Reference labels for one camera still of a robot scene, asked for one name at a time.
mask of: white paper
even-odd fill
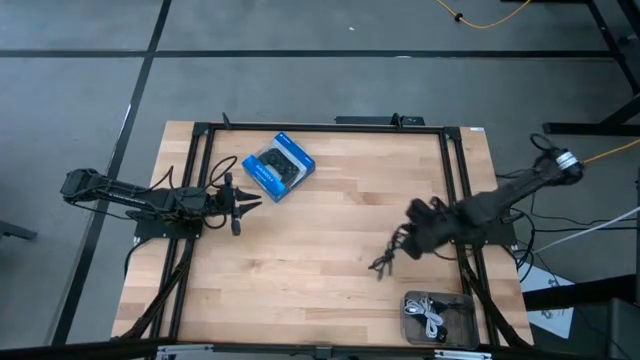
[[[528,264],[525,264],[520,268],[518,271],[520,278],[526,274],[528,269]],[[558,283],[556,283],[554,277],[548,271],[534,266],[531,269],[529,276],[520,283],[520,287],[522,288],[522,292],[526,292],[555,286],[573,285],[571,281],[563,279],[560,276],[556,275],[555,278],[558,279]],[[530,323],[556,334],[561,338],[569,338],[569,333],[571,331],[571,319],[573,318],[573,308],[529,311],[527,315]]]

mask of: wooden table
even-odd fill
[[[179,184],[192,122],[165,128],[152,183],[173,165]],[[474,192],[496,187],[482,129],[461,128]],[[222,158],[246,158],[275,132],[216,131],[211,167]],[[392,277],[377,281],[367,270],[380,256],[409,201],[437,195],[446,202],[438,137],[425,134],[287,132],[316,160],[316,172],[278,204],[264,204],[242,219],[242,234],[205,229],[196,242],[179,340],[259,344],[410,346],[400,332],[400,305],[409,290],[462,292],[455,261],[426,255],[411,260],[398,251]],[[197,181],[196,156],[192,184]],[[450,153],[455,154],[453,145]],[[457,164],[453,163],[457,194]],[[263,194],[232,169],[242,190]],[[152,240],[131,258],[113,335],[128,330],[158,291],[167,240]],[[454,256],[450,246],[439,249]],[[508,322],[532,342],[512,258],[497,246],[483,250],[492,297]],[[173,300],[165,308],[168,332]],[[476,299],[480,338],[487,342]]]

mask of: game controller box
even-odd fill
[[[315,161],[281,132],[242,162],[245,171],[278,202],[316,169]]]

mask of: white cable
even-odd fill
[[[633,215],[633,214],[637,213],[638,211],[640,211],[640,206],[638,206],[637,208],[635,208],[635,209],[633,209],[633,210],[629,211],[628,213],[626,213],[626,214],[624,214],[624,215],[618,216],[617,218],[615,218],[615,219],[613,219],[613,220],[611,220],[611,221],[607,221],[607,222],[606,222],[606,223],[604,223],[604,224],[600,224],[600,225],[598,225],[598,226],[594,226],[594,227],[592,227],[592,228],[590,228],[590,229],[583,230],[583,231],[581,231],[581,232],[579,232],[579,233],[577,233],[577,234],[569,235],[569,236],[567,236],[567,237],[565,237],[565,238],[562,238],[562,239],[560,239],[560,240],[556,240],[556,241],[552,242],[551,244],[549,244],[549,245],[547,245],[547,246],[543,246],[542,248],[540,248],[540,249],[538,249],[538,250],[534,251],[533,253],[534,253],[534,254],[538,254],[539,252],[541,252],[541,251],[543,251],[543,250],[547,250],[548,248],[553,247],[553,246],[556,246],[556,245],[558,245],[558,244],[560,244],[560,243],[563,243],[563,242],[565,242],[565,241],[567,241],[567,240],[571,240],[571,239],[576,238],[576,237],[578,237],[578,236],[582,236],[582,235],[588,234],[588,233],[590,233],[590,232],[592,232],[592,231],[596,231],[596,230],[598,230],[598,229],[602,229],[603,227],[609,226],[609,225],[611,225],[611,224],[613,224],[613,223],[615,223],[615,222],[618,222],[618,221],[620,221],[620,220],[622,220],[622,219],[624,219],[624,218],[627,218],[627,217],[629,217],[629,216],[631,216],[631,215]]]
[[[438,326],[441,326],[444,321],[440,315],[432,312],[431,304],[427,298],[422,298],[420,301],[407,300],[404,306],[404,313],[407,315],[422,315],[427,318],[427,326],[425,326],[425,333],[430,339],[435,339],[438,336]]]

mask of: yellow cable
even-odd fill
[[[632,146],[634,146],[634,145],[636,145],[638,143],[640,143],[640,139],[638,139],[636,141],[632,141],[632,142],[628,143],[627,145],[620,146],[619,148],[615,148],[613,150],[609,150],[609,151],[603,152],[602,154],[598,154],[598,155],[596,155],[594,157],[588,158],[587,160],[583,161],[582,163],[586,165],[586,164],[588,164],[588,163],[590,163],[592,161],[596,161],[596,160],[598,160],[600,158],[603,158],[603,157],[605,157],[607,155],[611,155],[613,153],[617,153],[618,151],[622,151],[624,149],[628,149],[628,148],[630,148],[630,147],[632,147]]]
[[[440,3],[440,5],[444,6],[445,9],[447,9],[447,11],[449,11],[449,13],[451,15],[453,15],[453,17],[455,18],[456,15],[458,15],[458,13],[456,13],[455,11],[453,11],[449,6],[447,6],[447,4],[445,4],[442,0],[436,0],[437,2]],[[460,21],[462,23],[464,23],[465,25],[471,26],[472,28],[476,28],[476,29],[489,29],[492,28],[494,26],[498,26],[500,24],[502,24],[503,22],[511,19],[511,17],[515,14],[517,14],[518,12],[520,12],[520,10],[524,9],[525,6],[529,5],[529,3],[531,2],[531,0],[527,0],[525,1],[522,5],[520,5],[519,8],[515,9],[511,14],[507,15],[505,18],[503,18],[500,21],[494,22],[493,24],[489,24],[489,25],[476,25],[476,24],[472,24],[470,22],[468,22],[467,20],[465,20],[463,17],[460,17]]]

